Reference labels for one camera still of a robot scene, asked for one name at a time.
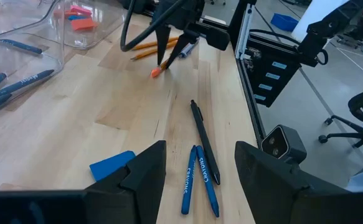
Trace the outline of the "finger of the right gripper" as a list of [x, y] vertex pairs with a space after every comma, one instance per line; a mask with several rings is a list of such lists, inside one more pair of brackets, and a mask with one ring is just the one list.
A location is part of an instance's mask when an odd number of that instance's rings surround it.
[[174, 49], [171, 52], [170, 57], [166, 62], [165, 69], [169, 68], [169, 66], [173, 63], [176, 57], [178, 57], [178, 55], [188, 44], [196, 43], [198, 38], [199, 35], [196, 33], [183, 33], [182, 35], [180, 35], [177, 44], [174, 46]]
[[156, 38], [157, 38], [157, 50], [158, 50], [158, 65], [162, 63], [166, 46], [169, 40], [171, 28], [168, 25], [159, 26], [156, 29]]

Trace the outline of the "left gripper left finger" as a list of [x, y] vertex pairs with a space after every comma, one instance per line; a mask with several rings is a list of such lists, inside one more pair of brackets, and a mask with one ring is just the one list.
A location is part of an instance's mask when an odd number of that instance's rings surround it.
[[156, 223], [166, 177], [166, 141], [86, 188], [87, 223]]

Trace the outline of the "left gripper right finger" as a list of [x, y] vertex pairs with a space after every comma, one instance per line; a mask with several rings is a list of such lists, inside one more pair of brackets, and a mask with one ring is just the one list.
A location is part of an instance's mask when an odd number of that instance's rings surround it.
[[255, 223], [290, 223], [297, 195], [308, 187], [299, 170], [244, 141], [235, 144], [235, 163]]

